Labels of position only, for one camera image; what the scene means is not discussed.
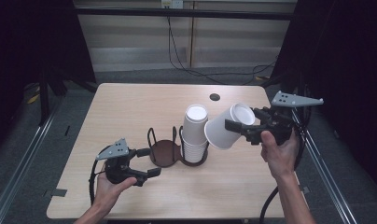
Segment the brown cup holder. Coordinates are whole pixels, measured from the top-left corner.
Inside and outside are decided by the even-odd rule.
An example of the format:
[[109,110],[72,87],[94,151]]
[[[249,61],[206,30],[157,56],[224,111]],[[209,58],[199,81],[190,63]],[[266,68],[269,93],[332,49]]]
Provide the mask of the brown cup holder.
[[[179,129],[179,136],[180,136],[180,142],[183,143],[183,137],[182,137],[182,130],[183,126],[180,126]],[[159,167],[169,167],[174,165],[177,161],[181,161],[183,164],[187,166],[199,166],[203,164],[206,161],[206,158],[208,157],[208,147],[209,143],[206,144],[206,149],[202,155],[202,159],[198,162],[189,162],[185,160],[185,149],[184,145],[183,148],[183,155],[180,153],[180,146],[176,144],[176,127],[174,126],[172,129],[173,135],[172,135],[172,141],[171,140],[160,140],[157,142],[156,135],[154,134],[153,128],[150,128],[147,132],[147,141],[148,146],[150,147],[151,153],[150,153],[150,159],[151,161],[159,166]],[[152,133],[154,144],[151,144],[150,141],[150,134]]]

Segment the human hand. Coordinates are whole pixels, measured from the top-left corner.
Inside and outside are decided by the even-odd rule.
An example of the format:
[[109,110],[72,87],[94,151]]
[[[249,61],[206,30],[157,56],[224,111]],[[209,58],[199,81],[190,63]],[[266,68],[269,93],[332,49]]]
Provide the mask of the human hand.
[[136,178],[130,177],[115,185],[107,179],[105,173],[100,173],[97,179],[94,202],[90,209],[87,210],[75,223],[98,223],[110,213],[122,191],[134,185],[136,181]]
[[93,205],[102,208],[101,210],[106,216],[116,204],[122,191],[134,185],[136,181],[136,178],[130,177],[115,185],[107,179],[105,173],[100,173],[97,179],[96,194]]
[[290,138],[281,146],[277,146],[272,133],[261,133],[261,157],[268,163],[272,176],[278,180],[294,173],[294,163],[299,152],[299,142],[294,130]]

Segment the wooden table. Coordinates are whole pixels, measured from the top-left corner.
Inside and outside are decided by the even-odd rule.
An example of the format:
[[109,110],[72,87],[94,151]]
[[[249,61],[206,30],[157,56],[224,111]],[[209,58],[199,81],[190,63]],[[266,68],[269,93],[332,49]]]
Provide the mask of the wooden table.
[[[220,95],[212,101],[210,95]],[[129,148],[144,148],[152,127],[157,140],[172,140],[172,128],[183,125],[189,105],[205,105],[209,119],[235,103],[251,107],[270,106],[261,87],[215,85],[102,84],[96,92],[58,189],[50,218],[78,218],[90,207],[89,177],[95,156],[125,137]],[[132,187],[120,196],[108,219],[219,219],[259,217],[261,207],[275,188],[260,146],[242,136],[231,149],[208,148],[204,164],[189,167],[178,161],[148,179],[142,188]],[[98,162],[100,171],[102,162]],[[134,158],[131,167],[155,168],[149,157]],[[270,204],[267,217],[282,217],[279,197]]]

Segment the stack of paper cups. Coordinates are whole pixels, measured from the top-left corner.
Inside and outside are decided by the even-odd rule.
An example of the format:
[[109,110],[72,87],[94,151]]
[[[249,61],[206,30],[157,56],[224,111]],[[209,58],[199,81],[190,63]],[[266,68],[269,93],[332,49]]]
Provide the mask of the stack of paper cups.
[[199,162],[206,150],[207,140],[204,133],[208,112],[203,105],[190,105],[183,122],[181,147],[182,156],[188,162]]
[[235,104],[205,125],[205,135],[209,143],[218,149],[229,149],[241,137],[240,133],[226,130],[226,119],[241,122],[246,125],[255,123],[252,109],[245,104]]

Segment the cable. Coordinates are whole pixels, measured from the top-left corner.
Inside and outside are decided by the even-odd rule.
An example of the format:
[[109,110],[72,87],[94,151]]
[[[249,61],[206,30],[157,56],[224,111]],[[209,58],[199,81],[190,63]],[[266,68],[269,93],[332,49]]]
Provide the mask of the cable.
[[[177,53],[177,48],[176,48],[176,43],[175,43],[175,38],[174,38],[174,34],[172,32],[172,28],[171,28],[171,19],[169,17],[167,17],[167,21],[168,21],[168,53],[169,53],[169,62],[171,63],[171,65],[179,70],[179,71],[184,71],[184,72],[187,72],[189,73],[190,75],[192,76],[195,76],[195,77],[205,77],[211,81],[214,81],[215,83],[218,83],[218,84],[221,84],[221,85],[229,85],[227,83],[224,83],[224,82],[221,82],[221,81],[218,81],[218,80],[215,80],[213,78],[211,78],[210,76],[225,76],[225,75],[237,75],[237,76],[252,76],[250,78],[250,80],[246,81],[245,83],[241,84],[242,86],[243,85],[247,85],[249,83],[251,83],[254,79],[255,79],[255,74],[258,74],[258,73],[261,73],[263,71],[265,71],[266,69],[270,68],[270,67],[273,67],[273,64],[276,63],[276,62],[272,62],[270,64],[262,64],[262,65],[257,65],[253,68],[252,72],[251,73],[214,73],[214,74],[203,74],[201,72],[197,72],[197,71],[194,71],[194,70],[190,70],[190,69],[187,69],[183,66],[183,64],[181,63],[180,61],[180,58],[179,58],[179,55]],[[172,55],[171,55],[171,39],[172,39],[172,42],[174,44],[174,49],[175,49],[175,55],[176,55],[176,58],[177,58],[177,61],[180,65],[180,67],[177,67],[173,62],[172,62]],[[263,69],[256,71],[257,68],[259,67],[264,67]]]
[[[99,152],[99,154],[101,154],[102,152],[104,152],[107,148],[109,148],[110,146],[107,146],[105,147],[104,149],[102,149],[101,152]],[[93,204],[93,201],[95,199],[95,193],[94,193],[94,184],[95,184],[95,177],[98,175],[98,174],[101,174],[103,173],[104,171],[101,171],[99,173],[95,173],[95,168],[96,168],[96,165],[98,164],[98,161],[95,160],[93,162],[93,166],[92,166],[92,169],[91,169],[91,175],[90,175],[90,179],[89,179],[89,182],[90,182],[90,186],[89,186],[89,189],[90,189],[90,200],[91,200],[91,205]]]

